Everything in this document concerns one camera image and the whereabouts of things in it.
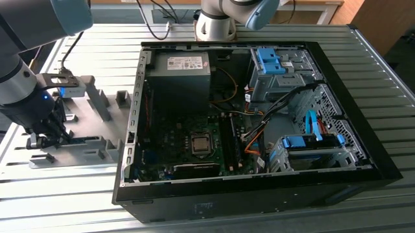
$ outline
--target motherboard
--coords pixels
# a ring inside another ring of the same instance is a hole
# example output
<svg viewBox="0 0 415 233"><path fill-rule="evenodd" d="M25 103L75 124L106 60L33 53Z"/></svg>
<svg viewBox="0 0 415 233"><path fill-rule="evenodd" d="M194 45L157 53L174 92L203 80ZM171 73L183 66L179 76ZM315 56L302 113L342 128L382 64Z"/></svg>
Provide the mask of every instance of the motherboard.
<svg viewBox="0 0 415 233"><path fill-rule="evenodd" d="M190 179L254 173L254 159L243 153L246 132L239 114L158 117L143 153L150 180Z"/></svg>

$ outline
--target black plastic frame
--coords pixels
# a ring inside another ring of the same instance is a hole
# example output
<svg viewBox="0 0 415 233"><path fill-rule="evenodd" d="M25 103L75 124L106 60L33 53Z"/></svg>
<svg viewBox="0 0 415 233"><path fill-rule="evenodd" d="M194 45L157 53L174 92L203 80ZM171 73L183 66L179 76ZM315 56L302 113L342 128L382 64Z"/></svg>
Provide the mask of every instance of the black plastic frame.
<svg viewBox="0 0 415 233"><path fill-rule="evenodd" d="M183 196L199 196L201 201L206 199L210 195L213 197L221 198L222 195L234 193L235 198L243 196L242 192L258 193L262 195L262 192L270 192L275 190L275 197L278 198L279 190L298 190L301 187L309 187L310 191L322 192L319 197L307 197L310 198L310 204L305 206L293 206L291 208L305 208L307 206L321 206L335 204L350 196L365 191L367 188L374 188L378 186L385 186L389 183L402 179L401 172L390 158L386 149L375 135L373 128L365 118L365 115L354 101L354 98L341 80L341 77L330 63L329 58L317 42L302 42L302 41L278 41L278 42L150 42L143 43L143 50L153 51L177 51L178 46L185 46L187 50L191 50L194 46L203 46L203 49L210 50L210 46L223 46L230 48L235 47L251 47L251 46L303 46L309 50L317 66L321 69L321 72L326 78L327 85L331 89L333 95L337 99L337 102L343 110L345 117L350 122L353 130L357 134L361 145L366 151L366 154L371 158L375 168L374 169L362 169L354 171L337 171L337 172L303 172L297 175L287 176L274 176L274 177L262 177L253 179L241 179L241 180L221 180L210 182L198 182L198 183L169 183L163 185L147 185L147 186L130 186L121 187L121 163L117 171L117 181L115 181L115 193L114 193L114 203L123 204L126 206L134 205L134 202L150 201L154 203L155 200L175 201L175 198ZM195 201L198 198L189 198L189 201ZM163 210L159 205L154 204L153 214L149 213L149 218L145 216L139 205L125 207L131 213L142 215L142 218L138 219L143 222L151 221L154 214L163 215ZM218 208L211 216L223 216L230 215L229 209ZM178 213L177 217L162 217L165 220L174 219L189 219L189 215Z"/></svg>

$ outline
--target wire bundle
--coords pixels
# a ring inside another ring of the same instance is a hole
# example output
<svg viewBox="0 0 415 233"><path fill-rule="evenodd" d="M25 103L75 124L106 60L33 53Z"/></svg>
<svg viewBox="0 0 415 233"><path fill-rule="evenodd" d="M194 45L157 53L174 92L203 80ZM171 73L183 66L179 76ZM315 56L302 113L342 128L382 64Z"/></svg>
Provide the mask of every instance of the wire bundle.
<svg viewBox="0 0 415 233"><path fill-rule="evenodd" d="M263 134L266 126L271 120L271 115L274 113L277 113L281 109L283 109L289 105L290 99L299 92L314 89L314 88L317 88L317 86L318 86L317 83L307 84L306 86L301 86L301 87L295 88L291 92L289 92L283 97L281 97L278 101L274 102L274 104L271 105L271 107L269 108L269 110L266 111L266 113L262 116L259 125L253 130L250 130L247 132L247 134L243 136L243 139L247 139L249 137L251 137L257 133L255 137L253 138L253 140L250 141L250 143L246 147L246 153L253 153L253 154L261 155L261 152L250 150L250 147L253 146L254 142L258 140L259 136Z"/></svg>

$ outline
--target slotted metal surface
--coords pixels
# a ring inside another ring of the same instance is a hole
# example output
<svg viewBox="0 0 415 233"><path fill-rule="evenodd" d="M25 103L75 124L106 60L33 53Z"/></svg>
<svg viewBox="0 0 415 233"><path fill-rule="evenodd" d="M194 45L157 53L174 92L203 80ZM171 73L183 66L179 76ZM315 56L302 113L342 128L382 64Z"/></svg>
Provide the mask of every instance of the slotted metal surface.
<svg viewBox="0 0 415 233"><path fill-rule="evenodd" d="M166 27L155 26L154 30L162 36ZM13 125L0 146L0 231L415 232L414 98L359 32L346 26L277 25L261 32L239 27L238 38L321 43L405 178L331 207L143 225L111 204L117 164L31 170L30 154L23 152L13 158L7 153L14 134L23 132ZM57 72L74 39L57 44L43 72ZM175 27L169 40L194 40L193 25ZM131 91L142 41L154 41L145 25L95 25L66 66L75 75L95 75L98 88L106 94Z"/></svg>

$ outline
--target gray robot arm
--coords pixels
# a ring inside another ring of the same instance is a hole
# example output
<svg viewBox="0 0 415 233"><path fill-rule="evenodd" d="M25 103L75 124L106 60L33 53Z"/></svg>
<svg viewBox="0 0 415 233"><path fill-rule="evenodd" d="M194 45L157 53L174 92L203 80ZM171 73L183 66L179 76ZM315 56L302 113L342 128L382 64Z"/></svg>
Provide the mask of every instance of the gray robot arm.
<svg viewBox="0 0 415 233"><path fill-rule="evenodd" d="M86 0L0 0L0 113L29 134L46 135L27 148L70 141L70 135L62 99L47 92L55 86L34 74L18 54L91 26Z"/></svg>
<svg viewBox="0 0 415 233"><path fill-rule="evenodd" d="M235 22L261 30L270 22L279 0L203 0L197 24L197 36L203 41L235 38Z"/></svg>

